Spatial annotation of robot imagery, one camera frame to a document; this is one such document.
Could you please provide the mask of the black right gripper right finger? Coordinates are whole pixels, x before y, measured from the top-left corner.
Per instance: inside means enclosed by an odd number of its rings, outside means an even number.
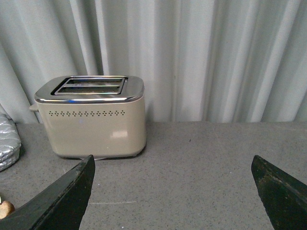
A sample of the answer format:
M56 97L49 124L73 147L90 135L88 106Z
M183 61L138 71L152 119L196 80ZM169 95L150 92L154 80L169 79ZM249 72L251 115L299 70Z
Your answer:
M252 175L259 197L275 230L307 228L307 185L255 155Z

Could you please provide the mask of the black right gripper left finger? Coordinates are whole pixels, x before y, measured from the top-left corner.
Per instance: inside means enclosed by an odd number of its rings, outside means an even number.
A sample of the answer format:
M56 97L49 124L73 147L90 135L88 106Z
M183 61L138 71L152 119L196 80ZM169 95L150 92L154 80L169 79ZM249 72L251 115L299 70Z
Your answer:
M2 230L77 230L91 195L95 174L89 155L53 184L0 221Z

